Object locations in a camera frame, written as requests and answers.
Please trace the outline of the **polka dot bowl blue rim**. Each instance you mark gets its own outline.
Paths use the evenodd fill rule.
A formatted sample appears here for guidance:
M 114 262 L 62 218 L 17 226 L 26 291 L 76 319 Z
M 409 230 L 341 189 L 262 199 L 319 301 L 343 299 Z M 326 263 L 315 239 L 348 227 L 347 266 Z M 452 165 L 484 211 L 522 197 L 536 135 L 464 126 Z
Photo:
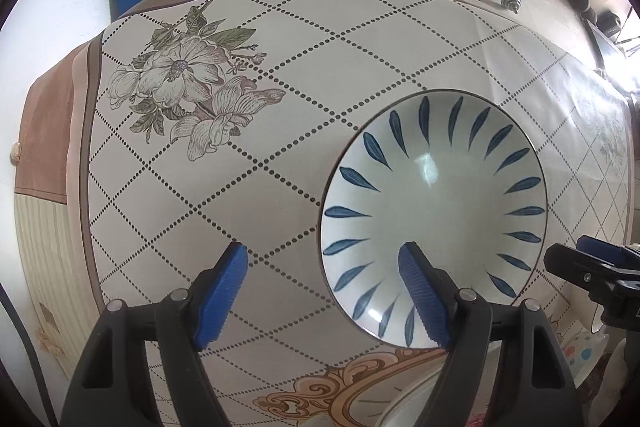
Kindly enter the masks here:
M 608 344 L 608 334 L 581 329 L 562 344 L 574 385 L 578 388 L 596 367 Z

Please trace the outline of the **patterned tablecloth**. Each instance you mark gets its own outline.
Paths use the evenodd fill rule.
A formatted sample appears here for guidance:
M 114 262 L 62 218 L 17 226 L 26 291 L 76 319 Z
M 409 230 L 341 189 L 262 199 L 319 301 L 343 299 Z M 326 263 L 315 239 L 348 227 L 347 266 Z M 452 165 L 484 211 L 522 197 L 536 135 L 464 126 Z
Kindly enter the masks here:
M 200 353 L 229 426 L 416 425 L 446 351 L 363 332 L 318 236 L 357 132 L 440 89 L 486 98 L 535 147 L 540 257 L 515 303 L 480 297 L 559 355 L 574 395 L 562 344 L 601 332 L 601 310 L 544 254 L 629 239 L 637 131 L 608 75 L 472 0 L 142 0 L 32 84 L 13 150 L 29 292 L 72 383 L 62 423 L 182 426 L 155 311 L 238 242 L 246 277 Z M 498 380 L 506 352 L 489 341 L 465 426 L 553 425 L 551 390 Z

